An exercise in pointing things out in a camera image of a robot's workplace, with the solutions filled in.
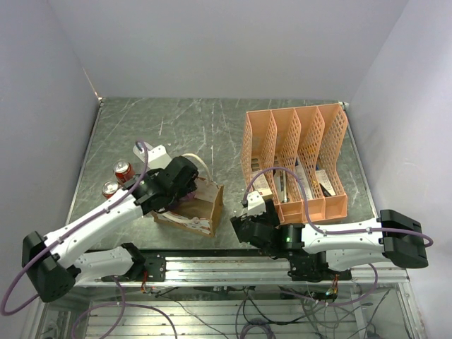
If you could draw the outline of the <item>silver top soda can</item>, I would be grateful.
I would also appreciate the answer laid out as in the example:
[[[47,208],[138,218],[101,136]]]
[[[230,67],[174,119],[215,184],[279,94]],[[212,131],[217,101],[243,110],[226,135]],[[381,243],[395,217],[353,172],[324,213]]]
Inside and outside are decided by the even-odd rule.
[[[106,198],[111,198],[118,190],[120,190],[121,184],[116,181],[107,181],[102,185],[101,193]]]

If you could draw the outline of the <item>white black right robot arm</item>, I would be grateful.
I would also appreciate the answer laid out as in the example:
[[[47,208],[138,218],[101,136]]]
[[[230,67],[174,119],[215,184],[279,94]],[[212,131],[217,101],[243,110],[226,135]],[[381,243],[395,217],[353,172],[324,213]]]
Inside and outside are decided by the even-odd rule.
[[[426,268],[432,242],[418,221],[395,210],[381,210],[379,217],[357,223],[280,225],[274,205],[267,203],[262,214],[243,214],[230,222],[240,242],[288,260],[287,274],[294,281],[313,283],[334,275],[349,280],[351,268],[379,262]]]

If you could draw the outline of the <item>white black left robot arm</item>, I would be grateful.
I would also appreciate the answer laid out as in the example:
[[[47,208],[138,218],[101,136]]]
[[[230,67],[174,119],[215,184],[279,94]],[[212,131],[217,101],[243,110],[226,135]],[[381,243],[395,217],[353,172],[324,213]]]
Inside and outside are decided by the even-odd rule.
[[[53,302],[88,280],[116,275],[137,280],[146,259],[132,243],[99,252],[90,248],[109,232],[150,212],[167,211],[196,190],[198,168],[183,156],[164,168],[135,175],[94,210],[71,224],[23,240],[22,266],[43,302]]]

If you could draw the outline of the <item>red soda can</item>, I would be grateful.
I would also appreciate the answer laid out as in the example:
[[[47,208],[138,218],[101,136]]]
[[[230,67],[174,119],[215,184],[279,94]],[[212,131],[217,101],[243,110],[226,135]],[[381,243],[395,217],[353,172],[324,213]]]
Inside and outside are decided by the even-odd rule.
[[[135,171],[130,162],[118,160],[113,165],[113,172],[119,184],[125,184],[135,176]]]

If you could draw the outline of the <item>brown canvas tote bag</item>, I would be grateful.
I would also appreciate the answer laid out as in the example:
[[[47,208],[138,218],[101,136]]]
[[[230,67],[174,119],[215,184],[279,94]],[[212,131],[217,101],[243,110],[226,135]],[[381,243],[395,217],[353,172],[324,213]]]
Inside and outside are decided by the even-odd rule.
[[[194,200],[180,200],[167,212],[152,212],[151,215],[157,223],[172,225],[204,237],[214,237],[222,214],[224,186],[213,180],[208,166],[199,156],[193,153],[185,153],[183,156],[196,160],[205,170],[207,177],[196,178]]]

